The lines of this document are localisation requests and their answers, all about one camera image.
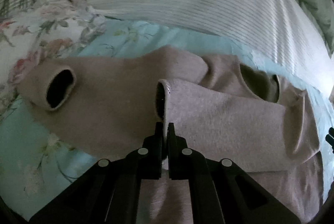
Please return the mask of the teal floral bed sheet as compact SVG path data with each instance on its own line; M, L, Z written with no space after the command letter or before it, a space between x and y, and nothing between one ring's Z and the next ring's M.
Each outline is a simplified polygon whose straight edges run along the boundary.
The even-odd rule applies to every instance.
M324 138L333 126L329 99L285 67L229 37L206 35L141 21L108 20L106 31L77 56L137 57L164 45L196 54L234 54L250 67L289 79L307 89L312 100L318 133ZM22 99L16 99L1 122L1 197L25 219L68 187L93 165L95 159L60 141L33 121Z

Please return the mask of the white floral pillow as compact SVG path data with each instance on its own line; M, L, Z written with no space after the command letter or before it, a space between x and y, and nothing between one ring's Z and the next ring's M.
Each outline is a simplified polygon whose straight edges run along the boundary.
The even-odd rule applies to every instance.
M64 58L104 33L106 18L86 0L37 0L1 21L1 114L25 75L46 58Z

